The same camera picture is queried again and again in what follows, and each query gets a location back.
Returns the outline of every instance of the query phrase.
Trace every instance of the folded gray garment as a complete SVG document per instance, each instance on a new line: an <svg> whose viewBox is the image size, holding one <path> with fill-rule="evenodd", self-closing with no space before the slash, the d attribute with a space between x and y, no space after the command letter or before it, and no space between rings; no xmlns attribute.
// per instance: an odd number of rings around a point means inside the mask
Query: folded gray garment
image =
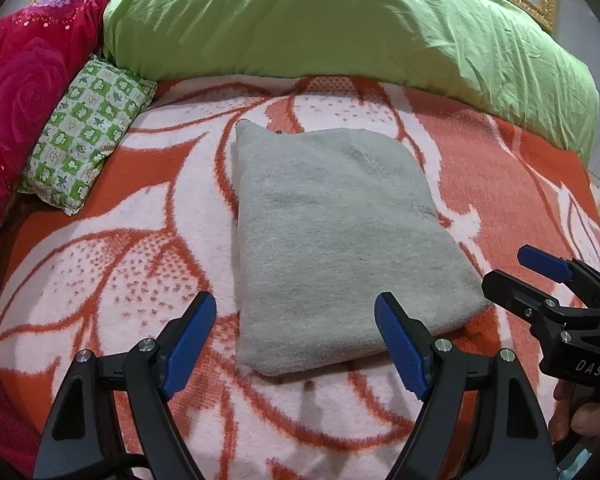
<svg viewBox="0 0 600 480"><path fill-rule="evenodd" d="M238 361L279 375L381 352L390 291L433 333L488 306L409 150L366 130L236 125Z"/></svg>

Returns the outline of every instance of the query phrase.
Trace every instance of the finger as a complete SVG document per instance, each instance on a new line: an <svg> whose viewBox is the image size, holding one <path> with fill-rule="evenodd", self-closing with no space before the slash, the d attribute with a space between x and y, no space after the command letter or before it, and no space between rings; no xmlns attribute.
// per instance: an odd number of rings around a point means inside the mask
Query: finger
<svg viewBox="0 0 600 480"><path fill-rule="evenodd" d="M549 421L549 436L552 442L560 442L569 434L569 424L571 413L569 410L569 400L559 400L555 405L555 413Z"/></svg>
<svg viewBox="0 0 600 480"><path fill-rule="evenodd" d="M583 436L600 436L600 402L581 406L571 419L571 428Z"/></svg>
<svg viewBox="0 0 600 480"><path fill-rule="evenodd" d="M555 400L565 400L571 399L573 397L573 392L576 388L576 385L567 381L559 380L558 384L555 385L554 388L554 399Z"/></svg>

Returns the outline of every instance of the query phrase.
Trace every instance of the green blanket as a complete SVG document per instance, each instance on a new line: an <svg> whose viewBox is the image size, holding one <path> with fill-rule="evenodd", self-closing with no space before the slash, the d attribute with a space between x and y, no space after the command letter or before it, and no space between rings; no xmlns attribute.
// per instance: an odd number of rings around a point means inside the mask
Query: green blanket
<svg viewBox="0 0 600 480"><path fill-rule="evenodd" d="M105 52L163 80L359 75L465 102L589 160L587 67L505 0L112 0Z"/></svg>

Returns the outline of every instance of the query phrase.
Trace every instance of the blue rubber pad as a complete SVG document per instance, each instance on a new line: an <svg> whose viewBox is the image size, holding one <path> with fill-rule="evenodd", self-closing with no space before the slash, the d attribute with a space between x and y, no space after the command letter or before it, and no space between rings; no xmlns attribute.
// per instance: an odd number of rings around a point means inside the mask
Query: blue rubber pad
<svg viewBox="0 0 600 480"><path fill-rule="evenodd" d="M556 283L571 281L573 277L567 262L528 245L520 247L518 261L520 265L534 270Z"/></svg>
<svg viewBox="0 0 600 480"><path fill-rule="evenodd" d="M374 308L376 325L389 351L404 387L423 400L429 393L429 385L424 377L422 356L402 328L398 318L382 295L376 298Z"/></svg>
<svg viewBox="0 0 600 480"><path fill-rule="evenodd" d="M216 300L208 294L167 358L166 374L161 388L167 400L171 400L174 394L187 385L215 322Z"/></svg>

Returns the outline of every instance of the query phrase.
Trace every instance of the bed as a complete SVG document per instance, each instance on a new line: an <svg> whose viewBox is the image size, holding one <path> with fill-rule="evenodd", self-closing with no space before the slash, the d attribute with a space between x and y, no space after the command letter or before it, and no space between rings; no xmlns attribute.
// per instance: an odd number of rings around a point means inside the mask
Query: bed
<svg viewBox="0 0 600 480"><path fill-rule="evenodd" d="M165 80L75 216L22 199L0 233L0 378L39 430L73 355L126 351L179 316L199 290L218 321L170 403L206 478L383 478L419 410L384 354L266 378L239 365L232 181L234 126L283 134L366 128L422 168L441 225L478 274L499 268L576 305L516 263L524 244L600 270L600 220L580 157L446 96L358 76ZM465 351L520 357L548 418L555 381L538 343L491 305L448 337ZM124 397L128 449L139 450ZM470 420L462 412L458 441ZM458 462L457 449L446 472Z"/></svg>

